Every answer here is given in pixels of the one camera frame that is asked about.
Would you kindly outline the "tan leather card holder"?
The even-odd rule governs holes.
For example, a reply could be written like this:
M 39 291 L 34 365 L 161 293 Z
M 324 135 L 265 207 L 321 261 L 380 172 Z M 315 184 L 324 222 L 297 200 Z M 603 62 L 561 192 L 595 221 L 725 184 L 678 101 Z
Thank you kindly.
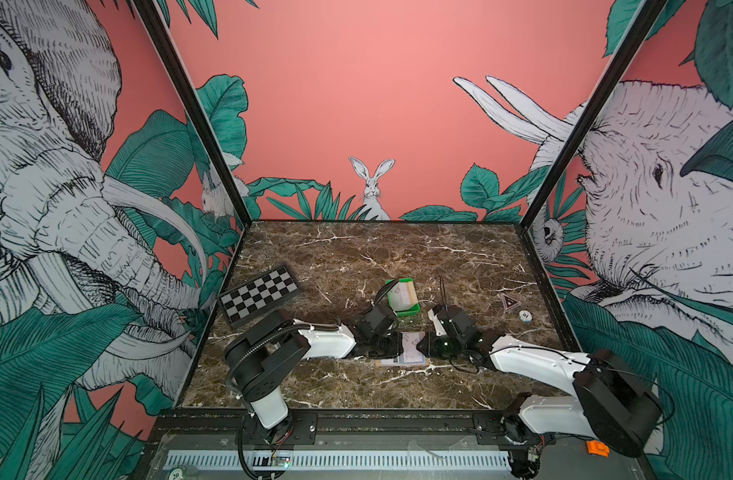
M 411 367 L 427 364 L 427 358 L 417 349 L 419 342 L 424 338 L 422 332 L 402 332 L 400 355 L 390 359 L 376 360 L 375 364 L 382 367 Z

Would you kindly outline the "green plastic card tray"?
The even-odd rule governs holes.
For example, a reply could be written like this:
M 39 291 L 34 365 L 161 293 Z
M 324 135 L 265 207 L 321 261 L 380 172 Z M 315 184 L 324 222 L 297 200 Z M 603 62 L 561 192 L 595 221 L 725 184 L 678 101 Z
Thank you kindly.
M 398 279 L 386 298 L 397 317 L 412 316 L 420 312 L 418 296 L 411 278 Z

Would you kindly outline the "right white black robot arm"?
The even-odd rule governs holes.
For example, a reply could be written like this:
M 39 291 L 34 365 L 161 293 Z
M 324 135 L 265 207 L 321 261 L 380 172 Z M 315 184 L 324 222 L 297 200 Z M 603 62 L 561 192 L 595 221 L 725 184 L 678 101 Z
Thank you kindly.
M 567 352 L 480 330 L 457 306 L 437 304 L 428 317 L 433 330 L 417 346 L 424 356 L 466 359 L 477 368 L 527 377 L 564 393 L 527 394 L 514 402 L 517 432 L 574 435 L 627 457 L 644 454 L 664 409 L 653 383 L 630 372 L 612 351 Z

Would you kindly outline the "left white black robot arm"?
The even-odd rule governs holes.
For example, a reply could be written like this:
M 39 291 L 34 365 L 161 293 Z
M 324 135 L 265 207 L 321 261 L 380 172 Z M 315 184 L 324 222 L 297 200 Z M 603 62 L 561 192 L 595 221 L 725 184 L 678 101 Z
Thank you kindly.
M 315 324 L 276 310 L 224 349 L 226 387 L 267 432 L 290 425 L 282 382 L 312 359 L 391 359 L 402 354 L 394 311 L 374 304 L 342 324 Z

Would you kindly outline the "triangle marker sticker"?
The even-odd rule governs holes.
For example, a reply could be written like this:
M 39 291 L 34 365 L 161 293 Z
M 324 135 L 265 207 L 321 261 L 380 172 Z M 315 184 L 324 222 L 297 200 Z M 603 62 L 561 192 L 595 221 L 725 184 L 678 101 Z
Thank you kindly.
M 520 301 L 518 301 L 517 299 L 515 299 L 515 298 L 513 298 L 511 296 L 506 295 L 503 292 L 500 293 L 500 296 L 499 297 L 501 299 L 502 306 L 503 306 L 503 311 L 504 312 L 510 312 L 510 311 L 518 308 L 521 305 L 521 302 Z

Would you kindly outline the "black white checkerboard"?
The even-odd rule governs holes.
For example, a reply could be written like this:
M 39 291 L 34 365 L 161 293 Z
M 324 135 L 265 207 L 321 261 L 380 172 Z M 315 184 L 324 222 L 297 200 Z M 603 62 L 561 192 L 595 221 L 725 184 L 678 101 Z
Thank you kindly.
M 302 293 L 292 270 L 282 264 L 220 295 L 226 322 L 232 329 L 270 313 Z

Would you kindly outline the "orange connector block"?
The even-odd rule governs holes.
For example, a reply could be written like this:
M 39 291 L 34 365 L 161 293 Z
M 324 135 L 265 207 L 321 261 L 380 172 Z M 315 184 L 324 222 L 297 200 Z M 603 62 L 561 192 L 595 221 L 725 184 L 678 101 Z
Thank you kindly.
M 605 457 L 605 458 L 609 457 L 610 449 L 604 443 L 600 441 L 592 440 L 592 441 L 586 441 L 585 445 L 586 445 L 586 450 L 588 454 Z

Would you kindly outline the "black mounting rail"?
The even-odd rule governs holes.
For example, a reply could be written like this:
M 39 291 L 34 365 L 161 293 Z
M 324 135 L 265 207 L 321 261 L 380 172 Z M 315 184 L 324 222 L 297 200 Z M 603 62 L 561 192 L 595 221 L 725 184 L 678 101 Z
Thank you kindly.
M 480 445 L 504 449 L 541 445 L 546 434 L 534 434 L 516 423 L 516 415 L 500 410 L 292 409 L 290 419 L 267 430 L 236 408 L 182 408 L 158 417 L 151 442 L 166 435 L 226 434 L 248 446 L 312 445 L 324 435 L 451 435 L 471 434 Z

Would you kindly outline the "right black frame post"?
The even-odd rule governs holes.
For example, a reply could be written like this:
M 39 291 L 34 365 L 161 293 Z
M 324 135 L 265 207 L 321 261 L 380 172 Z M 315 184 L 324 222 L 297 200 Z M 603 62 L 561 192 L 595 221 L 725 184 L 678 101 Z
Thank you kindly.
M 546 204 L 549 194 L 560 180 L 569 162 L 578 152 L 581 142 L 586 138 L 593 122 L 604 110 L 622 75 L 634 60 L 642 44 L 644 44 L 648 33 L 664 10 L 666 3 L 666 0 L 646 0 L 638 6 L 602 78 L 593 90 L 592 96 L 588 99 L 582 114 L 579 116 L 570 136 L 568 136 L 568 140 L 564 142 L 562 150 L 560 150 L 554 164 L 548 171 L 540 190 L 534 198 L 534 202 L 530 204 L 526 214 L 522 217 L 519 224 L 521 230 L 530 228 L 536 220 L 540 208 Z

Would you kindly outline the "black frame post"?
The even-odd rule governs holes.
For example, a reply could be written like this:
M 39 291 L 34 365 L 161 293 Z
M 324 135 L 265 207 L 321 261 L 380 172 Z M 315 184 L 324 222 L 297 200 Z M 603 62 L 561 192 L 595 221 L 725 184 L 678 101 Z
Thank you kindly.
M 593 122 L 604 110 L 622 75 L 634 60 L 642 44 L 644 44 L 648 33 L 664 10 L 666 3 L 666 0 L 646 0 L 638 6 L 602 78 L 593 90 L 592 96 L 588 99 L 582 114 L 579 116 L 570 136 L 568 136 L 568 140 L 564 142 L 562 150 L 560 150 L 554 164 L 548 171 L 540 190 L 534 198 L 534 202 L 530 204 L 526 214 L 522 217 L 519 224 L 521 230 L 530 228 L 536 220 L 540 208 L 546 204 L 549 194 L 560 180 L 569 162 L 578 152 L 581 142 L 586 138 Z
M 146 32 L 148 32 L 148 36 L 150 36 L 150 40 L 152 40 L 152 44 L 154 44 L 154 48 L 156 48 L 156 52 L 158 52 L 158 56 L 160 56 L 160 60 L 164 64 L 164 68 L 166 68 L 166 72 L 168 72 L 170 81 L 174 84 L 176 92 L 178 92 L 180 101 L 184 104 L 186 114 L 188 114 L 188 118 L 190 118 L 192 126 L 196 130 L 196 136 L 204 146 L 212 166 L 216 168 L 218 177 L 222 180 L 222 185 L 226 188 L 226 193 L 238 214 L 238 218 L 240 218 L 240 223 L 244 228 L 252 226 L 252 218 L 246 209 L 246 204 L 244 204 L 240 192 L 238 192 L 238 188 L 236 188 L 234 176 L 228 169 L 228 164 L 226 164 L 226 160 L 222 155 L 212 124 L 208 121 L 208 116 L 202 108 L 200 98 L 198 98 L 198 94 L 190 81 L 190 76 L 188 76 L 188 72 L 176 51 L 176 46 L 172 41 L 172 36 L 168 33 L 166 24 L 164 24 L 158 4 L 155 1 L 134 0 L 134 7 L 146 28 Z

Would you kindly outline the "left black frame post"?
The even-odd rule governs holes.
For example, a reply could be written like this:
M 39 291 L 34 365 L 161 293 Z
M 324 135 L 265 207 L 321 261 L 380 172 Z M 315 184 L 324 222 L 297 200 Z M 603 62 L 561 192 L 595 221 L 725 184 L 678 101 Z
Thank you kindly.
M 244 204 L 240 192 L 238 192 L 238 188 L 236 188 L 234 176 L 228 169 L 228 164 L 226 164 L 226 160 L 222 155 L 212 124 L 208 121 L 208 116 L 202 108 L 200 98 L 198 98 L 198 94 L 190 81 L 190 76 L 188 76 L 188 72 L 176 51 L 176 46 L 172 41 L 172 36 L 168 33 L 166 24 L 164 24 L 158 4 L 155 1 L 134 0 L 134 7 L 146 28 L 146 32 L 148 32 L 148 36 L 150 36 L 150 40 L 152 40 L 152 44 L 154 44 L 154 48 L 156 48 L 156 52 L 158 52 L 158 56 L 160 56 L 160 60 L 164 64 L 164 68 L 166 68 L 166 72 L 168 72 L 170 81 L 174 84 L 176 92 L 178 92 L 180 101 L 184 104 L 186 114 L 188 114 L 188 118 L 190 118 L 192 126 L 196 130 L 196 136 L 204 146 L 212 166 L 216 168 L 218 177 L 222 180 L 222 185 L 226 188 L 226 193 L 238 214 L 238 218 L 240 218 L 240 223 L 244 228 L 252 226 L 252 218 L 246 209 L 246 204 Z

